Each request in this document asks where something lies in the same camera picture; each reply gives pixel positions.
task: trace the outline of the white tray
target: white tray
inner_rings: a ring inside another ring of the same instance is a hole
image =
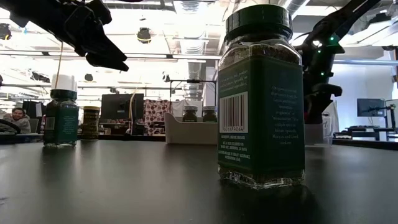
[[[170,113],[164,118],[167,144],[217,145],[217,123],[179,122]]]

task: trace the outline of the black table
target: black table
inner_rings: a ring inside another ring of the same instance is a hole
[[[350,127],[346,128],[348,135],[352,138],[374,138],[375,141],[380,141],[380,132],[387,133],[388,140],[388,132],[394,131],[394,128],[359,128],[359,127]]]
[[[0,223],[397,223],[398,152],[306,150],[306,187],[221,184],[216,147],[164,142],[0,146]]]

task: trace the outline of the white wall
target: white wall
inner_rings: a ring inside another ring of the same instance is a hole
[[[372,125],[369,118],[357,117],[358,98],[392,98],[391,67],[363,65],[334,65],[335,76],[330,84],[339,85],[343,95],[335,98],[340,131],[353,125]],[[372,118],[373,125],[385,126],[384,118]]]

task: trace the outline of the glass jar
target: glass jar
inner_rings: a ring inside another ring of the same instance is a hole
[[[203,122],[217,123],[216,107],[204,106],[203,107]]]
[[[197,122],[197,106],[184,106],[184,115],[182,116],[183,122]]]
[[[83,107],[83,124],[81,124],[81,140],[98,140],[98,125],[101,108],[97,106]]]
[[[304,179],[302,59],[286,9],[255,5],[226,21],[219,65],[221,179],[253,189]]]
[[[71,90],[51,90],[52,101],[47,104],[44,126],[44,146],[76,146],[79,106],[77,92]]]

